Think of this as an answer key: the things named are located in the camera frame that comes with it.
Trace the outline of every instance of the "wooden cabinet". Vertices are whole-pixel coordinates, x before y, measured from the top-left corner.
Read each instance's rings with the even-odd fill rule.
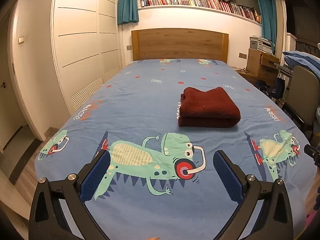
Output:
[[[278,76],[278,69],[273,63],[280,64],[280,60],[260,50],[249,49],[246,70],[256,80],[264,80],[268,85],[272,84]]]

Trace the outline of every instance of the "folded red blanket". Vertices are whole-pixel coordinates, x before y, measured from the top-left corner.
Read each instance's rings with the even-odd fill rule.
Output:
[[[238,107],[222,87],[206,92],[188,87],[181,94],[179,126],[229,128],[240,118]]]

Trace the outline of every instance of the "cartoon eye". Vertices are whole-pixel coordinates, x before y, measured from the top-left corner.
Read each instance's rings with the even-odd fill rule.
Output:
[[[188,158],[191,158],[193,156],[193,152],[192,150],[189,150],[187,149],[185,152],[184,152],[185,156],[187,156]]]

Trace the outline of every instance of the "beige curtain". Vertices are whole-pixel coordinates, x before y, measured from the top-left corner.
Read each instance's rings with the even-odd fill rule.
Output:
[[[280,59],[280,64],[284,64],[283,51],[287,48],[287,10],[284,0],[276,0],[277,8],[277,39],[275,56]]]

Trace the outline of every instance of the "louvered vent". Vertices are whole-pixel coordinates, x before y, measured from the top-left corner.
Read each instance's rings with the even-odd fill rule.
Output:
[[[82,104],[88,100],[92,94],[99,89],[103,85],[102,77],[96,79],[89,85],[82,88],[79,92],[75,93],[71,97],[71,102],[75,110],[77,110]]]
[[[109,70],[108,72],[105,72],[105,74],[103,75],[103,82],[107,82],[110,78],[112,78],[115,74],[117,74],[120,71],[120,68],[114,68]]]

